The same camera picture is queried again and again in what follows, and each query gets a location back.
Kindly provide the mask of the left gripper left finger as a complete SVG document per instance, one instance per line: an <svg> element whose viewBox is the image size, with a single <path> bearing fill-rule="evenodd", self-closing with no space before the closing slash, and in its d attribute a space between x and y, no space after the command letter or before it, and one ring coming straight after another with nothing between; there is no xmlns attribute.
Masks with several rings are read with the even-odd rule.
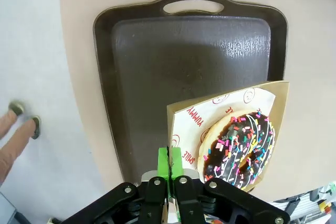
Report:
<svg viewBox="0 0 336 224"><path fill-rule="evenodd" d="M168 199L169 148L160 148L157 170L136 186L124 182L62 223L161 223Z"/></svg>

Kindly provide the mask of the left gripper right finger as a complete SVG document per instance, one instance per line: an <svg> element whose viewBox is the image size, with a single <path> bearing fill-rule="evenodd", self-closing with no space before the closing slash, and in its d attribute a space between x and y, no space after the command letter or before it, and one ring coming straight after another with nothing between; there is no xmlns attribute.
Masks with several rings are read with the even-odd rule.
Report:
<svg viewBox="0 0 336 224"><path fill-rule="evenodd" d="M183 169L179 147L171 148L171 194L181 223L205 223L205 216L222 223L289 223L285 211L219 178L203 183L198 172Z"/></svg>

